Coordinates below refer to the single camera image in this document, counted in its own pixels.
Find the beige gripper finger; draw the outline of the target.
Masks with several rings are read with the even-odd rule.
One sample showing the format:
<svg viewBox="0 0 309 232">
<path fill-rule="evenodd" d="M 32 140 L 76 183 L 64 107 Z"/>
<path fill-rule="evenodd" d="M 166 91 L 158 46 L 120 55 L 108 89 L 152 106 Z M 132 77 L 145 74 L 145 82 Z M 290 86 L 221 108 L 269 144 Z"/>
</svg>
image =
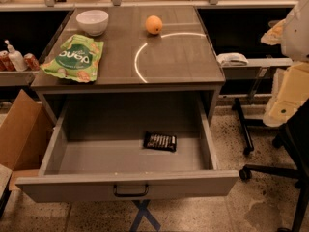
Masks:
<svg viewBox="0 0 309 232">
<path fill-rule="evenodd" d="M 273 27 L 271 27 L 261 37 L 261 42 L 268 45 L 276 45 L 282 43 L 283 26 L 285 20 L 280 20 Z"/>
<path fill-rule="evenodd" d="M 308 99 L 308 63 L 296 63 L 285 70 L 277 69 L 263 123 L 269 127 L 286 123 Z"/>
</svg>

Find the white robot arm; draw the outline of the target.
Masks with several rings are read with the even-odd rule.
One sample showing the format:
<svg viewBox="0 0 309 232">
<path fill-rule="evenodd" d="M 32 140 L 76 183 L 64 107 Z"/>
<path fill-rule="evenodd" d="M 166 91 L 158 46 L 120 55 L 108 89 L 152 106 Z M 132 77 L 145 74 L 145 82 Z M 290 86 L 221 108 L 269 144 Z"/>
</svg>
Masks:
<svg viewBox="0 0 309 232">
<path fill-rule="evenodd" d="M 285 71 L 276 71 L 263 117 L 265 125 L 278 127 L 309 99 L 309 0 L 299 0 L 285 19 L 263 34 L 261 42 L 280 44 L 282 54 L 294 61 Z"/>
</svg>

